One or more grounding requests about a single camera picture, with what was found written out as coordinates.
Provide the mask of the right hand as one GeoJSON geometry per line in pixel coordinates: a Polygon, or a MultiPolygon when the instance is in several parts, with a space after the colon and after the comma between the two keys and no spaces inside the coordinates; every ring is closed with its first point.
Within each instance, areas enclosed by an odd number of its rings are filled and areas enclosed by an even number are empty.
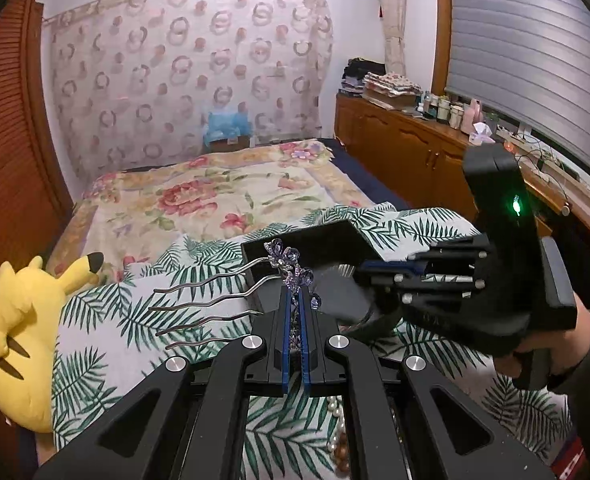
{"type": "Polygon", "coordinates": [[[559,375],[580,364],[590,350],[590,311],[583,301],[574,294],[576,305],[576,325],[572,330],[556,332],[538,332],[528,335],[508,356],[494,359],[494,367],[498,374],[518,378],[522,373],[522,365],[518,360],[519,353],[535,350],[550,352],[550,373],[559,375]]]}

